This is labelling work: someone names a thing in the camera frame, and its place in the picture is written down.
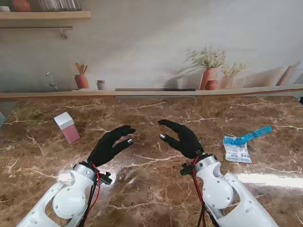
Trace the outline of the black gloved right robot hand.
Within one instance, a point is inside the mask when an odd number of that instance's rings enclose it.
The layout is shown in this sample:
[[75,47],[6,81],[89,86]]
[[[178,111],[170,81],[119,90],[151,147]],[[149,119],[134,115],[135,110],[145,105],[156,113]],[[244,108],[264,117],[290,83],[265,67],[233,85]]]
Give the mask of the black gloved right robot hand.
[[204,149],[197,136],[185,125],[166,119],[159,120],[158,124],[172,129],[178,135],[179,140],[176,140],[164,133],[160,134],[160,138],[164,142],[168,143],[172,148],[180,151],[185,157],[196,159],[198,156],[202,157],[205,155]]

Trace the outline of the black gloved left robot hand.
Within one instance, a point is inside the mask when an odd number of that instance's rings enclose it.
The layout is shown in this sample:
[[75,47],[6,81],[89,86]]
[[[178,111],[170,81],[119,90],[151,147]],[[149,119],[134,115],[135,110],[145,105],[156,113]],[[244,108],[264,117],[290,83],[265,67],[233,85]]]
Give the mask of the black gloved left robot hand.
[[133,139],[126,139],[114,145],[115,142],[123,136],[135,133],[135,131],[136,129],[131,128],[130,125],[124,125],[105,133],[89,155],[87,162],[98,167],[111,161],[121,151],[130,147],[133,144]]

